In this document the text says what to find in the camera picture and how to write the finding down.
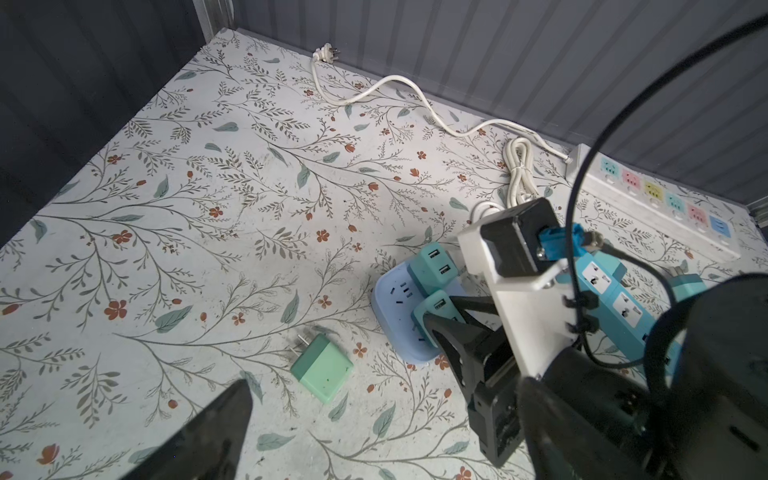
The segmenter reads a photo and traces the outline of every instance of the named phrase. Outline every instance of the green usb charger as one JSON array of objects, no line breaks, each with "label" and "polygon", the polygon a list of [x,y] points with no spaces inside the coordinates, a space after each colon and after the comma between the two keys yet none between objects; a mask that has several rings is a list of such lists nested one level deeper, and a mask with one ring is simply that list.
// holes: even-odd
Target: green usb charger
[{"label": "green usb charger", "polygon": [[290,367],[290,372],[315,397],[327,404],[352,372],[352,362],[322,333],[311,343],[301,335],[299,338],[306,344],[306,349]]}]

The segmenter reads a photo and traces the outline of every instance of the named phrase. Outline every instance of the floral mat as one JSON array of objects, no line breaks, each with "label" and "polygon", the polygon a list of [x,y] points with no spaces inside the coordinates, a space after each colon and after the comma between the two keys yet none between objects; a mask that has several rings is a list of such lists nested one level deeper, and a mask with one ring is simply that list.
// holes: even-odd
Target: floral mat
[{"label": "floral mat", "polygon": [[[309,66],[222,31],[2,249],[1,480],[118,478],[236,379],[254,400],[238,478],[533,478],[524,446],[490,466],[445,357],[401,361],[369,306],[423,245],[460,258],[468,208],[504,196],[510,134],[446,136],[402,86],[333,107]],[[320,74],[343,97],[372,84]],[[454,128],[478,122],[435,107]],[[536,152],[563,220],[564,165]],[[709,285],[768,270],[742,207],[680,194],[733,222],[740,260],[709,261],[588,194],[577,221]],[[649,274],[630,268],[625,284],[667,308]],[[354,363],[327,406],[289,372],[297,335],[320,333]]]}]

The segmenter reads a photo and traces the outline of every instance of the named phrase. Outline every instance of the white power cord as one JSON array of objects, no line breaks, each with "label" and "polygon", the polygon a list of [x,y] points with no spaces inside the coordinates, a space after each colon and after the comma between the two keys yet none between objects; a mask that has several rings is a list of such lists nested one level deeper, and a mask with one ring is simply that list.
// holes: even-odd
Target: white power cord
[{"label": "white power cord", "polygon": [[[432,118],[435,119],[435,122],[440,125],[443,130],[447,131],[454,137],[467,137],[475,133],[477,130],[491,124],[503,125],[532,137],[541,148],[561,158],[565,163],[570,163],[571,161],[567,154],[559,152],[550,147],[549,144],[547,144],[547,142],[545,142],[544,139],[541,138],[541,136],[535,131],[531,130],[530,128],[523,127],[520,124],[516,124],[513,121],[494,118],[492,120],[486,120],[465,132],[457,132],[453,130],[447,124],[445,124],[440,115],[437,115],[437,112],[432,109],[432,106],[427,101],[427,98],[424,96],[424,92],[422,92],[421,88],[419,88],[417,84],[413,83],[413,81],[401,75],[386,76],[373,84],[373,86],[371,86],[371,88],[368,90],[361,92],[354,97],[342,100],[334,100],[326,94],[322,87],[320,87],[320,81],[317,77],[316,63],[318,61],[324,61],[326,63],[332,64],[334,60],[339,59],[336,57],[337,53],[339,53],[338,50],[332,47],[330,43],[326,43],[323,47],[315,50],[315,53],[312,55],[312,76],[315,80],[315,87],[317,88],[318,93],[320,93],[320,96],[323,97],[323,100],[327,101],[331,105],[341,107],[343,105],[353,104],[356,101],[360,101],[374,91],[378,90],[379,87],[385,83],[389,81],[399,81],[408,85],[410,88],[413,88],[413,90],[416,92],[416,95],[422,101],[427,110],[429,110],[429,113],[432,114]],[[531,145],[531,141],[525,137],[518,137],[514,140],[510,140],[504,147],[504,162],[507,164],[507,168],[509,169],[509,173],[511,175],[509,181],[509,190],[507,191],[506,208],[515,207],[518,204],[524,203],[539,196],[538,192],[536,191],[536,185],[533,182],[533,176],[531,175],[531,169],[533,168],[532,149],[533,147]],[[501,204],[497,204],[496,202],[490,200],[483,200],[472,208],[472,212],[470,213],[470,220],[475,221],[475,212],[480,207],[486,207],[485,210],[483,210],[480,214],[481,218],[485,215],[493,213],[494,210],[505,209],[505,206],[502,206]]]}]

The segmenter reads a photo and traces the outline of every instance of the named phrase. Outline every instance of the dark wall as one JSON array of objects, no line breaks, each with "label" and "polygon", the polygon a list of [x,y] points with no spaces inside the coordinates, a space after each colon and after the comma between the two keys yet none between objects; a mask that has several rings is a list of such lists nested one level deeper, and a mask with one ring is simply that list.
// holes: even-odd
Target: dark wall
[{"label": "dark wall", "polygon": [[[572,144],[766,0],[234,0],[238,26]],[[768,195],[768,32],[695,67],[604,152],[748,204]]]},{"label": "dark wall", "polygon": [[0,245],[204,45],[192,0],[3,0]]}]

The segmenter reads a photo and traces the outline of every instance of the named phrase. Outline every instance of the power strip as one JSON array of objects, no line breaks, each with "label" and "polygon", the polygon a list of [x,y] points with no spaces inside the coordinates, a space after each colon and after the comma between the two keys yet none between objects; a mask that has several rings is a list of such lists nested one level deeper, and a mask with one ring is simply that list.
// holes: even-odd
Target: power strip
[{"label": "power strip", "polygon": [[[589,150],[589,145],[579,144],[571,152],[573,161],[566,167],[567,179],[574,179]],[[706,258],[722,263],[741,257],[736,232],[728,220],[684,201],[657,179],[601,153],[589,167],[582,188]]]}]

